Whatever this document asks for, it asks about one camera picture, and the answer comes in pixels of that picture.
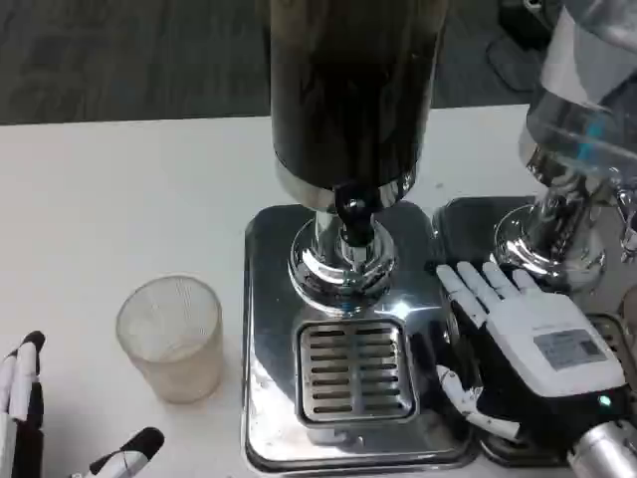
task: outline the table surface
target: table surface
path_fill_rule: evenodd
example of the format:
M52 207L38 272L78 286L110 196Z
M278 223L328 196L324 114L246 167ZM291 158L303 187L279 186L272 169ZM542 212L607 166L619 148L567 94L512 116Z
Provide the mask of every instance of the table surface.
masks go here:
M526 109L432 112L408 199L432 214L458 196L540 191L517 156ZM0 128L0 350L47 335L45 476L82 471L146 425L166 443L141 476L254 476L240 445L244 230L293 202L271 141L267 118ZM114 333L127 295L171 273L210 284L223 306L222 385L188 406L159 401ZM446 473L481 475L512 472L480 458Z

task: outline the frosted cup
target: frosted cup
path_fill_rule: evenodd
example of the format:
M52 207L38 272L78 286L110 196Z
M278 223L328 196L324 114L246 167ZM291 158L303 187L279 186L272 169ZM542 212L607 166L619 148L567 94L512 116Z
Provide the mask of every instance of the frosted cup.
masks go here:
M165 401L190 403L219 384L221 305L202 282L169 276L141 286L121 306L115 328L130 361Z

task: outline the green light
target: green light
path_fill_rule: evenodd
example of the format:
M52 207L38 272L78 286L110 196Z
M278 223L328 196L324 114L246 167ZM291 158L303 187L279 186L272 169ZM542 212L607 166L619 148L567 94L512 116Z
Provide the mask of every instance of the green light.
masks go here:
M610 401L610 398L607 395L600 395L597 399L599 400L600 405L610 406L612 404L612 401Z

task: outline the floor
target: floor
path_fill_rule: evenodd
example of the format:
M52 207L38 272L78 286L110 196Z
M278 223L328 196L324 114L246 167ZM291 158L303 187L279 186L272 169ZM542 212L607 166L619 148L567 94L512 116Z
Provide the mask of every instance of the floor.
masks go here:
M4 0L0 123L265 115L261 32L255 0ZM538 58L501 36L496 0L452 0L436 108L529 100Z

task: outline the label on robotic hand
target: label on robotic hand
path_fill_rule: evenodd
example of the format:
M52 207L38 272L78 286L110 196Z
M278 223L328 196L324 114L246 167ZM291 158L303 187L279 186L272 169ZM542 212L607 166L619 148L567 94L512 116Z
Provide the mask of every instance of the label on robotic hand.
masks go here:
M607 360L584 329L545 334L533 338L533 341L555 370Z

